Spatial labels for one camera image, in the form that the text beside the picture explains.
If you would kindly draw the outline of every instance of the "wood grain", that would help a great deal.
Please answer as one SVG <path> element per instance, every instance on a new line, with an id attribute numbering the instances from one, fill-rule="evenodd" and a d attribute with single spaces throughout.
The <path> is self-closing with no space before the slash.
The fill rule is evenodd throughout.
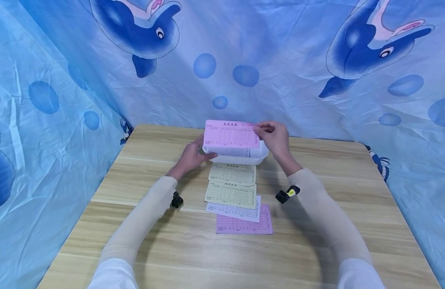
<path id="1" fill-rule="evenodd" d="M 40 289 L 83 289 L 102 248 L 147 190 L 202 130 L 138 126 L 55 258 Z M 363 235 L 388 289 L 440 288 L 366 148 L 358 143 L 290 138 Z M 205 212 L 211 163 L 180 181 L 185 200 L 154 226 L 138 254 L 140 288 L 334 288 L 337 266 L 297 204 L 274 195 L 287 179 L 271 155 L 257 167 L 258 194 L 269 204 L 274 235 L 216 235 Z"/>

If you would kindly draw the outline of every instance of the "person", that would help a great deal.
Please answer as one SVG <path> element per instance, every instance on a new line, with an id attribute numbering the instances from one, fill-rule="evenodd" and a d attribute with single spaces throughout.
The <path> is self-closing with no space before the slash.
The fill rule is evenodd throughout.
<path id="1" fill-rule="evenodd" d="M 290 153 L 289 132 L 284 124 L 260 122 L 255 133 L 264 140 L 287 175 L 301 191 L 296 197 L 333 252 L 339 266 L 337 289 L 384 289 L 367 246 L 356 226 L 327 194 L 323 184 Z M 133 266 L 137 251 L 150 229 L 169 209 L 178 181 L 201 163 L 217 155 L 202 155 L 203 136 L 188 144 L 176 165 L 150 188 L 119 226 L 102 250 L 88 289 L 137 289 Z"/>

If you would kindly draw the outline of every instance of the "yellow label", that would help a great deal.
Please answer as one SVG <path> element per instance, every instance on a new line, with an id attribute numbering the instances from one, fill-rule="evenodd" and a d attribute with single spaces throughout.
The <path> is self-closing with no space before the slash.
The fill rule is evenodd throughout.
<path id="1" fill-rule="evenodd" d="M 295 194 L 296 194 L 296 193 L 295 193 L 295 190 L 294 190 L 294 189 L 291 189 L 290 191 L 287 192 L 287 195 L 288 195 L 289 197 L 293 197 Z"/>

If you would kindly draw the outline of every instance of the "black device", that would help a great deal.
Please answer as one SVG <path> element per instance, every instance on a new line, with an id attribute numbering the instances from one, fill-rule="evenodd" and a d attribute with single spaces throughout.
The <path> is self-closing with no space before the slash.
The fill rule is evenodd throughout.
<path id="1" fill-rule="evenodd" d="M 283 204 L 286 201 L 288 201 L 291 197 L 293 197 L 294 195 L 298 195 L 299 192 L 300 192 L 300 188 L 293 185 L 290 188 L 288 188 L 287 192 L 279 191 L 276 195 L 276 199 L 278 201 L 280 201 L 281 204 Z"/>
<path id="2" fill-rule="evenodd" d="M 184 200 L 181 197 L 179 197 L 179 193 L 177 191 L 174 191 L 173 200 L 171 201 L 171 206 L 177 209 L 182 204 L 184 204 Z"/>

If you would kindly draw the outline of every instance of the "beige sleeve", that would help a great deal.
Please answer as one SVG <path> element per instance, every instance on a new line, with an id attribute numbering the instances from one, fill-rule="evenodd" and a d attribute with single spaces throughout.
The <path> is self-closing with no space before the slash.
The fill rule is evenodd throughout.
<path id="1" fill-rule="evenodd" d="M 308 168 L 288 177 L 290 185 L 300 188 L 297 196 L 317 231 L 332 250 L 338 264 L 357 258 L 372 265 L 369 249 L 350 218 L 327 194 L 322 182 Z"/>
<path id="2" fill-rule="evenodd" d="M 150 188 L 107 242 L 99 264 L 111 258 L 119 258 L 134 267 L 137 251 L 144 238 L 169 209 L 177 183 L 173 177 L 162 177 Z"/>

